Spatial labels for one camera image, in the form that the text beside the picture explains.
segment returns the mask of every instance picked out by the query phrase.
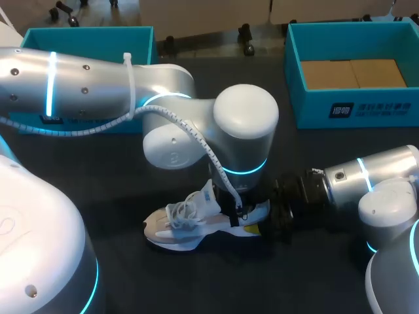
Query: blue box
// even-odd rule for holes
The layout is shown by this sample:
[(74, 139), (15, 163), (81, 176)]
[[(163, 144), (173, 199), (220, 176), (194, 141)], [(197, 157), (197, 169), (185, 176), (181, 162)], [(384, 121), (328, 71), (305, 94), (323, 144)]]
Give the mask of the blue box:
[[(307, 88), (302, 61), (364, 59), (394, 59), (408, 87)], [(284, 68), (300, 129), (419, 126), (419, 32), (410, 22), (290, 24)]]
[[(69, 27), (29, 29), (21, 47), (55, 51), (84, 58), (124, 62), (124, 52), (132, 55), (132, 63), (158, 63), (158, 54), (152, 27)], [(38, 114), (9, 113), (12, 120), (57, 131), (79, 131), (100, 126), (109, 120), (79, 120), (55, 117), (57, 124)], [(141, 133), (141, 120), (124, 122), (106, 133)]]

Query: black tablecloth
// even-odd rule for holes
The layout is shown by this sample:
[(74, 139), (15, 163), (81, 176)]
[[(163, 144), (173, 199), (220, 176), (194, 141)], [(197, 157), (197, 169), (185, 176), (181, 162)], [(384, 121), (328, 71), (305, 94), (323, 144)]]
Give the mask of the black tablecloth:
[[(419, 129), (411, 128), (297, 131), (279, 58), (175, 63), (192, 73), (201, 98), (239, 83), (261, 86), (275, 97), (280, 121), (265, 166), (272, 177), (419, 144)], [(200, 189), (208, 179), (205, 158), (188, 169), (164, 171), (147, 163), (140, 135), (55, 139), (4, 127), (0, 134), (25, 167), (79, 208), (100, 261), (107, 313), (371, 312), (366, 265), (356, 262), (362, 249), (351, 249), (348, 233), (300, 231), (291, 246), (220, 233), (193, 253), (150, 249), (141, 222)]]

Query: white cable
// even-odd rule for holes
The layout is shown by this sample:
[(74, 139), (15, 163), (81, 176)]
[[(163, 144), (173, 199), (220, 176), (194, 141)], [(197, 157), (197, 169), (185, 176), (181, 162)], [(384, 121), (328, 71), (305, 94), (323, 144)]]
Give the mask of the white cable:
[(5, 11), (3, 11), (3, 9), (1, 7), (0, 7), (0, 15), (4, 19), (4, 21), (6, 22), (6, 24), (9, 25), (9, 27), (12, 28), (14, 31), (16, 31), (16, 29), (14, 28), (12, 22), (9, 20), (9, 18), (7, 17)]
[(136, 109), (136, 84), (134, 81), (131, 54), (129, 52), (124, 53), (124, 64), (126, 64), (126, 69), (128, 70), (128, 80), (130, 81), (130, 111), (128, 113), (127, 121), (131, 121), (134, 117), (134, 111)]
[[(147, 106), (139, 107), (134, 111), (134, 115), (143, 114), (143, 113), (159, 114), (160, 116), (163, 116), (164, 118), (168, 119), (170, 122), (179, 126), (182, 130), (184, 130), (188, 134), (191, 134), (200, 143), (202, 148), (206, 151), (210, 160), (214, 164), (216, 170), (220, 174), (221, 180), (223, 180), (227, 190), (231, 193), (231, 195), (233, 195), (234, 199), (236, 200), (236, 208), (238, 209), (242, 207), (242, 199), (239, 193), (237, 193), (237, 191), (231, 185), (220, 161), (214, 154), (214, 151), (212, 151), (210, 146), (208, 146), (208, 144), (206, 143), (205, 139), (197, 131), (195, 131), (185, 121), (183, 121), (178, 116), (176, 116), (175, 113), (171, 112), (170, 110), (167, 110), (164, 107), (155, 106), (155, 105), (147, 105)], [(0, 116), (0, 123), (5, 124), (7, 126), (11, 126), (20, 131), (40, 134), (40, 135), (45, 135), (45, 136), (78, 137), (78, 136), (85, 136), (85, 135), (100, 133), (110, 128), (113, 128), (114, 126), (117, 126), (118, 124), (124, 121), (127, 121), (129, 115), (130, 115), (129, 113), (126, 113), (125, 115), (120, 116), (119, 118), (112, 120), (104, 125), (98, 126), (96, 128), (88, 129), (88, 130), (81, 130), (81, 131), (52, 131), (52, 130), (46, 130), (46, 129), (41, 129), (41, 128), (35, 128), (33, 126), (27, 126), (25, 124), (21, 124), (19, 122), (9, 120), (8, 118), (5, 118), (4, 116)]]

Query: cardboard box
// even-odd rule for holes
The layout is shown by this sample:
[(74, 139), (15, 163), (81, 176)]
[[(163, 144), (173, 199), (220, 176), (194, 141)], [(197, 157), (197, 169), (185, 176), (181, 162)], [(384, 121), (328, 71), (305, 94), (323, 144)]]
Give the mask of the cardboard box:
[[(297, 127), (419, 126), (417, 51), (411, 22), (290, 24), (284, 71)], [(317, 65), (317, 76), (305, 73)]]
[(359, 88), (350, 61), (303, 61), (301, 67), (309, 90)]
[(395, 60), (302, 61), (309, 90), (407, 87)]
[[(130, 52), (133, 64), (158, 63), (152, 27), (68, 27), (29, 29), (21, 47), (55, 51), (84, 58), (123, 63)], [(54, 131), (79, 131), (100, 126), (109, 120), (46, 117), (44, 113), (9, 113), (14, 121)], [(141, 133), (140, 119), (122, 123), (104, 133)]]
[(360, 88), (407, 87), (393, 59), (351, 60), (351, 66)]

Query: floor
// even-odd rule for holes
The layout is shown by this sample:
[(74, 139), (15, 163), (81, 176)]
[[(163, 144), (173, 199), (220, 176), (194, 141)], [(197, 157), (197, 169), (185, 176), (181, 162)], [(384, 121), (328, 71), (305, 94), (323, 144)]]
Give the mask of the floor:
[[(80, 26), (140, 26), (139, 0), (118, 0), (118, 9), (111, 8), (109, 0), (89, 0), (88, 6), (80, 8), (79, 0), (63, 0), (74, 11)], [(67, 16), (60, 11), (60, 19), (52, 23), (49, 9), (56, 0), (0, 0), (16, 30), (24, 35), (31, 27), (69, 27)], [(271, 24), (252, 27), (252, 45), (256, 56), (283, 53), (283, 36), (278, 27)], [(233, 29), (177, 41), (178, 58), (243, 56), (243, 48), (237, 43), (238, 31)]]

